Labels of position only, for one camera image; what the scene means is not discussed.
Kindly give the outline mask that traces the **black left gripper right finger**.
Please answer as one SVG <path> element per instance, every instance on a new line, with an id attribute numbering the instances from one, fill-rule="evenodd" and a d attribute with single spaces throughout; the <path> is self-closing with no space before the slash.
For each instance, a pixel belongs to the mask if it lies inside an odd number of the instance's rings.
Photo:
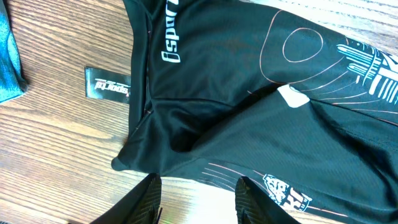
<path id="1" fill-rule="evenodd" d="M 300 224 L 245 176 L 236 184 L 235 208 L 239 224 Z"/>

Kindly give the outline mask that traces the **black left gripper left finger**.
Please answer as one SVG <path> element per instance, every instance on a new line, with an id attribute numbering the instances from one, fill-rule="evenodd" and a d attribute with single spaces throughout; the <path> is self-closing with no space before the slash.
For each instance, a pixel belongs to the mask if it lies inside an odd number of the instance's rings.
<path id="1" fill-rule="evenodd" d="M 128 194 L 91 224 L 156 224 L 161 208 L 162 181 L 148 174 Z"/>

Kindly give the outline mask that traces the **black printed cycling jersey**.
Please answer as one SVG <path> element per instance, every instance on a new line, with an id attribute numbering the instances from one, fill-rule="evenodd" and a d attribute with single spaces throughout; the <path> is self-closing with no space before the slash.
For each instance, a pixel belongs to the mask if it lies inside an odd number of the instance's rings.
<path id="1" fill-rule="evenodd" d="M 397 222 L 397 57 L 242 1 L 126 1 L 131 74 L 86 67 L 127 103 L 114 170 L 234 190 L 345 223 Z"/>

